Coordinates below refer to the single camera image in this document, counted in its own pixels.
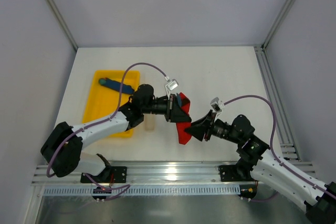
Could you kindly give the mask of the red paper napkin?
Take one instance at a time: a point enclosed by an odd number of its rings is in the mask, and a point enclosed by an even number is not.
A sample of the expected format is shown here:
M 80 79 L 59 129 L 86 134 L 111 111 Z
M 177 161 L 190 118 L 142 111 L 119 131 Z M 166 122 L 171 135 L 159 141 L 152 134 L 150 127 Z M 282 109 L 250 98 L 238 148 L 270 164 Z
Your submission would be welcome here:
M 190 102 L 189 98 L 182 92 L 181 92 L 181 97 L 182 97 L 182 109 L 185 112 L 189 113 L 191 102 Z M 190 126 L 191 126 L 191 123 L 187 123 L 187 122 L 176 123 L 178 140 L 179 140 L 179 143 L 182 144 L 182 145 L 186 145 L 192 137 L 190 134 L 188 134 L 184 131 L 186 128 L 188 128 Z

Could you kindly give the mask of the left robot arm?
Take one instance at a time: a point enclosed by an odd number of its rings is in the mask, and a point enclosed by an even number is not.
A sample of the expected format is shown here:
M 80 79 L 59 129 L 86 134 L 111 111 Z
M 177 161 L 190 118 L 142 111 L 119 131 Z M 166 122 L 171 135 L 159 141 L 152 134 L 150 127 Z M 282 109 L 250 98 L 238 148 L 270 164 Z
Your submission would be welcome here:
M 175 123 L 178 138 L 188 141 L 183 131 L 190 126 L 190 100 L 183 93 L 154 96 L 149 84 L 142 84 L 128 102 L 111 115 L 71 126 L 61 122 L 53 129 L 40 152 L 48 163 L 47 177 L 65 177 L 72 172 L 90 176 L 104 176 L 111 170 L 109 162 L 101 155 L 83 152 L 89 145 L 109 135 L 129 131 L 144 121 L 145 114 L 163 115 L 167 122 Z

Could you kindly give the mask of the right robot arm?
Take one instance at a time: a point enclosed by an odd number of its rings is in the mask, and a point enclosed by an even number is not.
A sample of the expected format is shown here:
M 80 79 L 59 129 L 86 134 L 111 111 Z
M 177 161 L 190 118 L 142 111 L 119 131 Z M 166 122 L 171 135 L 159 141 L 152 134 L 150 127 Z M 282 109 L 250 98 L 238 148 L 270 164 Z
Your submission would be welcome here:
M 209 113 L 185 129 L 199 141 L 215 136 L 237 144 L 241 173 L 271 187 L 305 212 L 311 223 L 335 223 L 335 183 L 326 184 L 277 155 L 271 146 L 254 134 L 244 115 L 228 124 Z

